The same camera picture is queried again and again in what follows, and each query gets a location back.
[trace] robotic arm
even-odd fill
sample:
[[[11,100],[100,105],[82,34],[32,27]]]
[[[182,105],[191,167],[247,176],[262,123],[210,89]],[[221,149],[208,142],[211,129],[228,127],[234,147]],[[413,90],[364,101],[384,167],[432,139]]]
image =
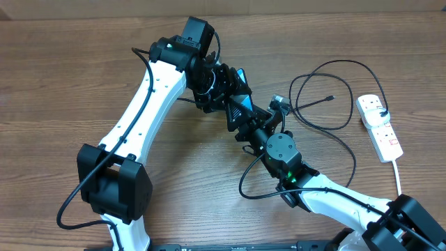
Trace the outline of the robotic arm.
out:
[[[279,180],[276,191],[281,192],[289,206],[326,215],[349,228],[331,241],[326,250],[432,250],[420,239],[404,234],[407,229],[396,225],[396,220],[439,250],[446,250],[445,230],[414,199],[401,195],[390,201],[362,195],[332,182],[302,161],[292,133],[283,130],[275,133],[277,125],[290,112],[290,100],[274,95],[268,110],[254,105],[243,70],[206,60],[214,32],[207,22],[190,17],[181,36],[161,38],[152,44],[151,98],[123,144],[81,189],[82,199],[93,211],[116,224],[124,250],[147,250],[150,246],[142,214],[150,201],[152,184],[144,165],[161,122],[186,87],[193,91],[197,107],[205,113],[226,112],[228,131],[238,130],[236,140],[251,144],[270,175]],[[146,71],[129,107],[99,147],[83,145],[77,156],[80,181],[128,128],[150,90],[149,82]],[[119,171],[108,168],[112,165],[121,168]],[[114,241],[112,250],[118,250],[116,236],[112,230],[110,233]]]

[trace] wood grain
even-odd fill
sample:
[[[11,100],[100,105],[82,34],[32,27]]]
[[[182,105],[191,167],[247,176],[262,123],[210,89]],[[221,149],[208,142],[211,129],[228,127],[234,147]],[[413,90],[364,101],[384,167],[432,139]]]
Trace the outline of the wood grain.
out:
[[[243,67],[254,102],[287,95],[290,81],[331,59],[354,59],[380,78],[403,146],[398,160],[403,192],[418,199],[446,227],[446,15],[444,13],[269,15],[207,17],[222,40],[222,60]],[[77,185],[76,155],[97,144],[127,107],[144,74],[131,47],[148,49],[181,33],[185,17],[0,22],[0,249],[82,250],[110,244],[105,227],[59,229],[56,212]],[[365,70],[330,65],[356,97],[378,93]],[[292,91],[297,94],[299,84]],[[336,95],[303,110],[325,126],[348,116],[346,87],[315,77],[302,104]],[[191,97],[186,91],[185,97]],[[345,184],[352,170],[337,142],[289,117],[298,149],[314,168]],[[390,164],[379,162],[355,109],[334,132],[357,156],[351,188],[396,197]],[[223,113],[203,114],[176,102],[157,134],[146,167],[153,182],[144,215],[154,243],[283,243],[332,238],[342,226],[322,215],[289,208],[279,197],[249,201],[238,181],[252,157],[227,132]],[[261,194],[276,181],[261,165],[244,190]],[[75,224],[97,220],[76,197],[64,215]]]

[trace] electrical socket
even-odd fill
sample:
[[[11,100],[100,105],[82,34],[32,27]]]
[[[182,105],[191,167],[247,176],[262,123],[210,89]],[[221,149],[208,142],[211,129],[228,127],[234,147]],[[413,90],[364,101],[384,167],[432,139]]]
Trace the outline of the electrical socket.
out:
[[[383,107],[379,97],[373,94],[360,96],[356,100],[356,106],[364,124],[367,123],[367,120],[364,118],[365,112]],[[403,149],[390,122],[367,128],[367,132],[381,162],[391,162],[403,155]]]

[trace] wooden table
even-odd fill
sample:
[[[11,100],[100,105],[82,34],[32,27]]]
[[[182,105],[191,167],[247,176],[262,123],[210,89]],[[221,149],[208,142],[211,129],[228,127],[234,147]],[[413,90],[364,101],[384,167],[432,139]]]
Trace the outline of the wooden table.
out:
[[[266,108],[272,94],[288,95],[290,81],[332,59],[370,66],[385,89],[404,155],[403,192],[446,227],[446,14],[386,13],[206,17],[219,32],[222,61],[243,67],[253,99]],[[131,47],[148,50],[181,34],[186,17],[0,23],[0,246],[2,250],[82,250],[110,244],[105,226],[59,229],[56,212],[78,184],[76,155],[115,125],[137,90],[144,64]],[[379,93],[371,75],[338,63],[321,72],[345,78],[355,98]],[[295,97],[300,84],[293,90]],[[350,105],[346,87],[315,77],[300,103],[337,98],[303,110],[325,126],[341,125]],[[192,97],[186,91],[184,97]],[[288,117],[287,129],[304,159],[345,184],[352,160],[336,141]],[[390,163],[380,163],[355,108],[334,132],[353,149],[351,188],[396,197]],[[226,129],[224,113],[203,114],[176,102],[149,153],[153,197],[144,214],[154,243],[292,243],[327,239],[343,226],[289,208],[279,197],[243,199],[238,182],[253,157]],[[261,194],[277,181],[258,165],[244,191]],[[63,221],[99,216],[77,196]]]

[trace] white plug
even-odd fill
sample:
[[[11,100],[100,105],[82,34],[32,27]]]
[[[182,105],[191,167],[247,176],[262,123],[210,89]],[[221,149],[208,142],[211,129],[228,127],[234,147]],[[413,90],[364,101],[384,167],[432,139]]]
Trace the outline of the white plug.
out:
[[[403,149],[398,142],[395,131],[390,125],[390,115],[381,117],[380,113],[385,111],[379,97],[373,94],[360,96],[356,100],[356,106],[367,128],[371,142],[381,162],[392,162],[397,179],[398,195],[401,194],[399,175],[396,159],[403,155]]]

